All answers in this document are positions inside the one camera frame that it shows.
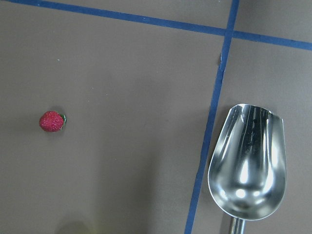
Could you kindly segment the red strawberry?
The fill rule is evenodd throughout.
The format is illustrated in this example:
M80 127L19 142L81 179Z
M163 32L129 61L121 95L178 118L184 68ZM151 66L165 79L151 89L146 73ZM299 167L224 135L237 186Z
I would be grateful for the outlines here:
M67 118L64 114L56 111L47 111L41 116L39 126L45 132L58 132L62 130L66 121Z

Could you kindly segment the steel ice scoop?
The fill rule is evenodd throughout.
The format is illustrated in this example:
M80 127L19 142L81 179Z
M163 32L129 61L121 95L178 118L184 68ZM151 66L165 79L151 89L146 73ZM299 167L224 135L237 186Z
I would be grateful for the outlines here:
M229 110L208 169L214 202L231 217L229 233L269 217L287 185L283 119L268 109L238 104Z

